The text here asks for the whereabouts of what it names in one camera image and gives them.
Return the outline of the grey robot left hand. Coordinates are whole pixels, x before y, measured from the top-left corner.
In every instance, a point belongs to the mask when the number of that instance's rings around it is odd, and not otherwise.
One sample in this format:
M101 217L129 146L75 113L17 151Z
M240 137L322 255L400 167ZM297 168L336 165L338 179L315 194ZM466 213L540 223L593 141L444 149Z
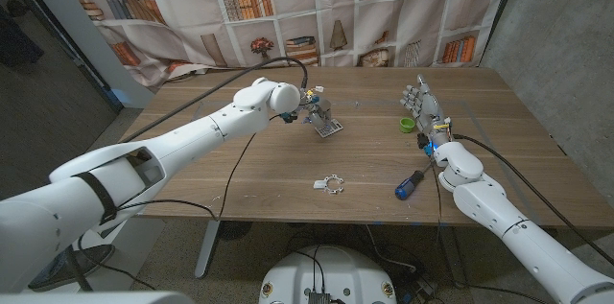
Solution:
M326 127L332 120L331 106L329 100L320 96L313 96L304 106L307 115L303 122L313 125L316 129Z

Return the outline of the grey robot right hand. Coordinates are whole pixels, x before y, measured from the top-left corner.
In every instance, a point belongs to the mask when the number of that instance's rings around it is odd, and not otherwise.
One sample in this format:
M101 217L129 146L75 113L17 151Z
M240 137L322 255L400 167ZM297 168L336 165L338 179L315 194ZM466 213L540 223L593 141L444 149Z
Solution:
M436 149L453 140L451 118L446 116L422 74L416 85L407 85L400 104L413 116L418 130L424 133Z

